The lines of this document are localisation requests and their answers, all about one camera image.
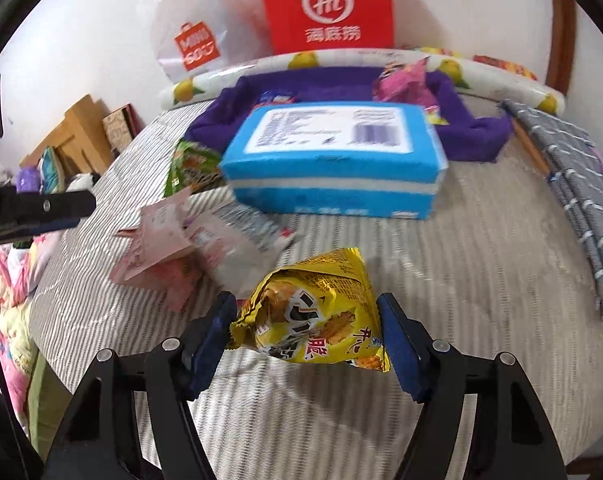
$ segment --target red paper bag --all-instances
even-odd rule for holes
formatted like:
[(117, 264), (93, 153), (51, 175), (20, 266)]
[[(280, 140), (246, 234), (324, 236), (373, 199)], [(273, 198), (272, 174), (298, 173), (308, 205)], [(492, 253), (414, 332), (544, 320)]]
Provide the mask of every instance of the red paper bag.
[(392, 0), (264, 0), (275, 54), (392, 48)]

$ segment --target white wall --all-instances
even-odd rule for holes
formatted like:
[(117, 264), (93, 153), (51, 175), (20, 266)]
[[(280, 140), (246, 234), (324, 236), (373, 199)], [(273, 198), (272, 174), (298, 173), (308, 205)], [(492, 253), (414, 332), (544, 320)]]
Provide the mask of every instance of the white wall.
[[(137, 2), (43, 0), (29, 15), (0, 57), (4, 166), (15, 168), (86, 93), (110, 109), (130, 102), (146, 123), (159, 113), (168, 80)], [(544, 79), (551, 18), (551, 0), (395, 0), (395, 38), (502, 57)]]
[(582, 9), (565, 118), (588, 131), (603, 153), (603, 35)]

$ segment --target barcode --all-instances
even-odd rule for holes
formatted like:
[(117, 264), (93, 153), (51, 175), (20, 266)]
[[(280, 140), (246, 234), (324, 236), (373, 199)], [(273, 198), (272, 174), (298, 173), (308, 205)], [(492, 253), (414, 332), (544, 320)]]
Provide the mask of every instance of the barcode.
[(390, 124), (357, 123), (353, 131), (355, 144), (383, 144), (398, 146), (397, 130)]

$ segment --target food package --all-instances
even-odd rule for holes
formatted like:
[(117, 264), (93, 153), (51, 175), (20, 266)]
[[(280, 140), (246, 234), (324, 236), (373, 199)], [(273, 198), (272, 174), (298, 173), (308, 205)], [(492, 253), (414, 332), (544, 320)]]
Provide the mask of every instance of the food package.
[(288, 92), (285, 90), (284, 91), (269, 90), (269, 91), (266, 91), (261, 94), (261, 96), (259, 97), (258, 103), (255, 106), (253, 106), (253, 110), (255, 110), (256, 108), (259, 108), (262, 106), (268, 106), (268, 105), (289, 105), (296, 101), (297, 101), (297, 99), (295, 98), (295, 96), (292, 92)]
[(216, 184), (222, 179), (217, 165), (222, 156), (199, 142), (180, 140), (168, 168), (164, 196), (188, 187), (191, 193)]
[(373, 100), (382, 103), (419, 105), (432, 124), (447, 124), (439, 114), (439, 103), (425, 83), (427, 57), (413, 64), (391, 62), (373, 84)]
[(184, 92), (197, 90), (192, 76), (271, 54), (260, 30), (259, 0), (142, 0), (139, 14), (150, 25), (155, 57)]
[(348, 362), (387, 372), (379, 312), (357, 248), (271, 272), (230, 325), (231, 346), (290, 363)]
[(227, 202), (198, 215), (186, 229), (200, 267), (244, 300), (272, 270), (294, 233), (253, 207)]
[(184, 229), (189, 195), (185, 189), (142, 207), (140, 225), (130, 230), (130, 245), (110, 273), (119, 285), (166, 291), (172, 311), (182, 308), (202, 275)]

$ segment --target wooden headboard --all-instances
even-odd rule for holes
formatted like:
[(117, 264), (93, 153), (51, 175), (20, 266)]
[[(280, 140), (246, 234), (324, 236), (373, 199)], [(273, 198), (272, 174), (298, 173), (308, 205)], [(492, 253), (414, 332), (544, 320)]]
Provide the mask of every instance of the wooden headboard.
[(103, 174), (114, 158), (102, 125), (101, 109), (85, 95), (64, 114), (64, 120), (40, 142), (20, 166), (36, 166), (47, 146), (54, 148), (66, 175)]
[(568, 94), (573, 73), (577, 39), (577, 4), (574, 0), (552, 0), (552, 44), (546, 85)]

